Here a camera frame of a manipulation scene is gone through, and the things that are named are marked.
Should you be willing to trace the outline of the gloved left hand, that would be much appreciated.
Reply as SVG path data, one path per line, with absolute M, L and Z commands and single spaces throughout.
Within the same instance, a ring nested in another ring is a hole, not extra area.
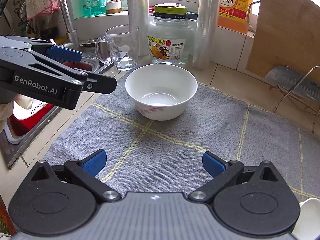
M 3 131 L 7 119 L 13 114 L 14 103 L 17 103 L 24 109 L 30 109 L 33 104 L 32 98 L 17 94 L 9 103 L 1 103 L 0 106 L 0 132 Z

